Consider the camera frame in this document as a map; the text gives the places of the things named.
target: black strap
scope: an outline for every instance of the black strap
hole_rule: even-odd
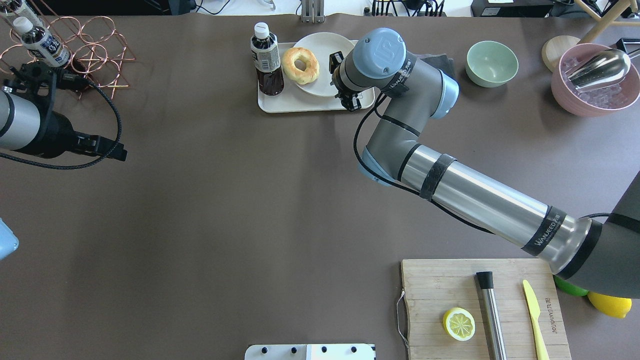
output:
[[[9,131],[9,127],[13,124],[13,117],[15,116],[15,105],[13,104],[13,99],[6,92],[4,92],[4,94],[9,101],[9,116],[6,118],[6,123],[4,123],[3,128],[0,129],[0,136],[3,136],[7,131]]]
[[[380,91],[389,97],[397,97],[409,91],[409,88],[404,83],[413,71],[416,61],[416,55],[407,53],[404,58],[403,66],[396,72],[391,81],[389,81],[385,87],[380,89]]]
[[[440,184],[440,180],[442,180],[442,177],[444,176],[444,173],[447,172],[449,165],[454,161],[456,161],[456,158],[450,155],[440,155],[431,169],[429,169],[427,176],[424,178],[422,188],[420,189],[420,197],[427,201],[431,201],[433,194],[436,192],[436,188],[438,188],[438,184]]]
[[[566,213],[564,211],[558,210],[553,206],[549,206],[547,208],[545,219],[542,220],[538,230],[533,234],[531,240],[524,245],[522,250],[533,256],[538,256],[543,250],[545,250],[545,247],[547,247],[551,239],[554,238],[558,229],[560,229],[560,226],[564,222],[565,217]]]
[[[601,232],[602,224],[592,220],[589,232],[587,232],[587,236],[584,238],[582,245],[580,245],[580,248],[573,256],[573,259],[571,259],[571,261],[569,261],[569,263],[556,274],[560,279],[569,279],[571,276],[575,275],[578,270],[580,270],[589,255],[591,255],[593,248],[596,247],[598,239],[600,239]]]

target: wooden cutting board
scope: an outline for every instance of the wooden cutting board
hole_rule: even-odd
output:
[[[475,274],[493,272],[502,337],[508,359],[537,360],[522,280],[536,292],[538,319],[550,360],[571,360],[551,270],[540,259],[405,259],[402,262],[408,314],[409,359],[490,359]],[[450,337],[442,317],[452,307],[468,310],[476,334]]]

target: white tray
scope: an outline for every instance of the white tray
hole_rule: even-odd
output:
[[[286,50],[292,48],[294,43],[283,42],[278,44],[278,52],[282,55]],[[376,95],[373,88],[363,91],[358,95],[363,109],[373,105]],[[340,99],[333,97],[313,96],[302,91],[293,81],[284,76],[284,90],[275,96],[264,95],[258,89],[258,106],[266,113],[292,113],[296,111],[324,111],[324,110],[345,110],[340,103]]]

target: green bowl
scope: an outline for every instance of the green bowl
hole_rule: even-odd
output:
[[[495,88],[513,79],[518,73],[518,58],[506,45],[495,41],[480,41],[467,52],[467,75],[474,83]]]

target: black box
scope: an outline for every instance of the black box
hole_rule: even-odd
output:
[[[44,15],[52,15],[44,3],[58,15],[71,16],[180,15],[195,6],[193,0],[34,0]]]
[[[473,0],[471,12],[475,17],[545,17],[553,5],[549,0],[513,0],[512,3]]]

